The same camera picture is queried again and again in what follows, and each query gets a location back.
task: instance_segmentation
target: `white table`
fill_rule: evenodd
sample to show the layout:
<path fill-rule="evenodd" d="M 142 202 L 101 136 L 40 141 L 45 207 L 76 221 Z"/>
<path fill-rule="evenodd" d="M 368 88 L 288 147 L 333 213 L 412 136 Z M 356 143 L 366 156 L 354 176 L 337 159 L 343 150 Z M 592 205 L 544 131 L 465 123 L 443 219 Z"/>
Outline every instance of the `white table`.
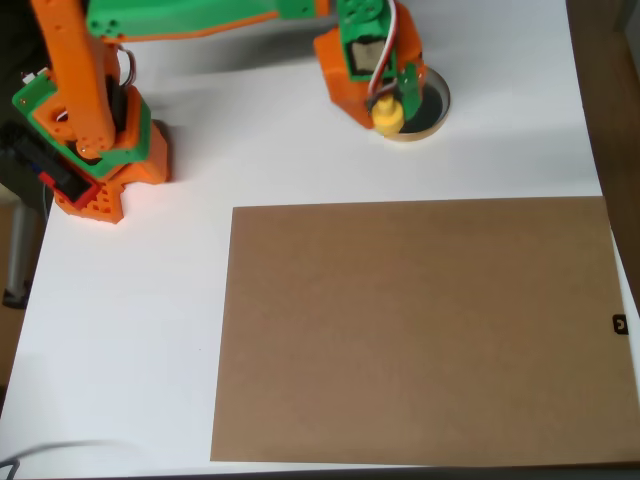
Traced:
<path fill-rule="evenodd" d="M 114 443 L 32 457 L 19 476 L 302 468 L 209 461 L 235 206 L 601 194 L 564 0 L 406 3 L 453 96 L 411 145 L 333 106 L 304 52 L 247 69 L 314 22 L 135 46 L 138 84 L 176 129 L 174 182 L 127 188 L 117 226 L 53 209 L 0 421 L 0 458 Z"/>

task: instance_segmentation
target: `green robot part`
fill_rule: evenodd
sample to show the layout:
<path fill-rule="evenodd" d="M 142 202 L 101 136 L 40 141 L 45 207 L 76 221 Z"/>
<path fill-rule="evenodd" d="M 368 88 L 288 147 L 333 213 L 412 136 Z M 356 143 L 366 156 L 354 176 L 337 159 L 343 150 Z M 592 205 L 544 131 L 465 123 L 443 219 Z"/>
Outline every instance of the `green robot part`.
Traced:
<path fill-rule="evenodd" d="M 66 145 L 56 142 L 33 117 L 33 112 L 56 92 L 55 84 L 46 73 L 41 73 L 16 93 L 12 102 L 20 113 L 26 117 L 31 126 L 67 160 L 92 177 L 100 180 L 107 177 L 114 168 L 120 165 L 142 162 L 149 157 L 151 148 L 151 110 L 144 100 L 140 111 L 140 141 L 138 144 L 130 149 L 113 149 L 108 152 L 100 152 L 101 158 L 99 161 L 95 165 L 91 165 Z"/>
<path fill-rule="evenodd" d="M 276 13 L 283 19 L 313 18 L 315 0 L 91 0 L 89 32 L 117 39 L 188 35 Z"/>
<path fill-rule="evenodd" d="M 408 63 L 398 75 L 398 90 L 404 108 L 404 118 L 409 121 L 416 116 L 422 105 L 422 88 L 415 64 Z"/>
<path fill-rule="evenodd" d="M 366 82 L 378 64 L 391 27 L 391 10 L 386 0 L 338 0 L 340 40 L 351 80 Z M 383 79 L 398 75 L 392 52 Z"/>

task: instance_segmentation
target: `brown cardboard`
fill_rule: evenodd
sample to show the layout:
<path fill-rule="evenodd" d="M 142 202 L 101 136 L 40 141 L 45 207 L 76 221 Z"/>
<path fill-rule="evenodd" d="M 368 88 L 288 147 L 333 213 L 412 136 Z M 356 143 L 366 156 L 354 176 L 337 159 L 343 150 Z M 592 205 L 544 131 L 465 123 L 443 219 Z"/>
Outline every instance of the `brown cardboard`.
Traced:
<path fill-rule="evenodd" d="M 640 460 L 601 198 L 238 208 L 212 460 Z"/>

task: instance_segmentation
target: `yellow object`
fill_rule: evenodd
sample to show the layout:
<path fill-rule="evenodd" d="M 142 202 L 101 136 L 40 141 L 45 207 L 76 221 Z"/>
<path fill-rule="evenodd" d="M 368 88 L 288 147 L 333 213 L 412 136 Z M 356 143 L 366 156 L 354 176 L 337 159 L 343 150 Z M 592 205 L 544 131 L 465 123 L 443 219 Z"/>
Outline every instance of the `yellow object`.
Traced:
<path fill-rule="evenodd" d="M 393 95 L 385 95 L 371 111 L 374 128 L 385 137 L 400 133 L 404 126 L 404 109 Z"/>

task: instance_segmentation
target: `black sticker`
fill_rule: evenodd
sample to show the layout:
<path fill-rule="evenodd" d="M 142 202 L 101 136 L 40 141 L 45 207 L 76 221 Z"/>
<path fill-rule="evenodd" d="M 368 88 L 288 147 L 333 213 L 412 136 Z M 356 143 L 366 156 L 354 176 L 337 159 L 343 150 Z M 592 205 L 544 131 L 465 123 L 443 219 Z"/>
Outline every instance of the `black sticker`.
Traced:
<path fill-rule="evenodd" d="M 627 327 L 626 315 L 614 315 L 613 316 L 613 330 L 618 335 L 629 335 L 629 328 Z"/>

